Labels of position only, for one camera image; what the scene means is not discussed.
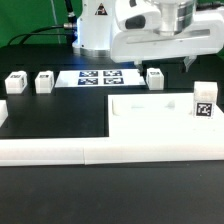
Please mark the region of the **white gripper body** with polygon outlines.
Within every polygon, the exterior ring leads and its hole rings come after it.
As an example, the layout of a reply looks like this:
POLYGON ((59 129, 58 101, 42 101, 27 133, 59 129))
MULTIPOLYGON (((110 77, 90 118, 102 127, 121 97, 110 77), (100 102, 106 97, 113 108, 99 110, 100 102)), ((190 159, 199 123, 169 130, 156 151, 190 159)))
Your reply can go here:
POLYGON ((120 31, 111 39, 114 62, 135 62, 218 53, 224 47, 224 17, 221 13, 194 16, 193 23, 175 36, 152 31, 120 31))

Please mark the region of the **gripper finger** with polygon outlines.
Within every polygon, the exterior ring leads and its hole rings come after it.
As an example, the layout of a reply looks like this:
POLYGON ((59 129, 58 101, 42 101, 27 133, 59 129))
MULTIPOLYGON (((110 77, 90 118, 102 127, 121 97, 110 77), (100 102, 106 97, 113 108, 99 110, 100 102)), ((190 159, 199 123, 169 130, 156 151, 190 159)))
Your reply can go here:
POLYGON ((190 66, 194 63, 194 61, 197 59, 196 56, 186 56, 183 60, 185 71, 188 72, 190 66))
POLYGON ((143 76, 143 65, 142 62, 140 61, 134 61, 134 65, 136 67, 136 69, 138 70, 138 73, 140 74, 140 76, 143 76))

